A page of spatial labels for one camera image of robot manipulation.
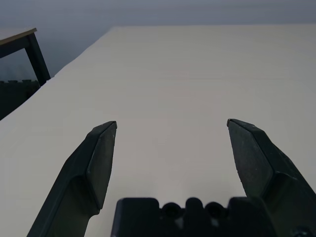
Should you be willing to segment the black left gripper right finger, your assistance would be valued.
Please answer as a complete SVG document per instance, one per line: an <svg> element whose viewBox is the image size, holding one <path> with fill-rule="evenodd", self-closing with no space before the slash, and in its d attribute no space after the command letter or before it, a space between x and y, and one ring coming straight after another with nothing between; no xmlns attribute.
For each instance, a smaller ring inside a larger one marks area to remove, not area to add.
<svg viewBox="0 0 316 237"><path fill-rule="evenodd" d="M253 124L227 121L235 166L245 194L262 201L279 237L316 235L316 194L267 134Z"/></svg>

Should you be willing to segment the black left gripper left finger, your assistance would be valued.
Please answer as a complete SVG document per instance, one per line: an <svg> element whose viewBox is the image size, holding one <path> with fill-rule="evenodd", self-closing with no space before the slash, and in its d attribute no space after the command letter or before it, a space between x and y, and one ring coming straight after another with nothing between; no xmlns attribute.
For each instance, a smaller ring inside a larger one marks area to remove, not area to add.
<svg viewBox="0 0 316 237"><path fill-rule="evenodd" d="M112 172L117 123L93 128L65 161L29 233L82 237L103 208Z"/></svg>

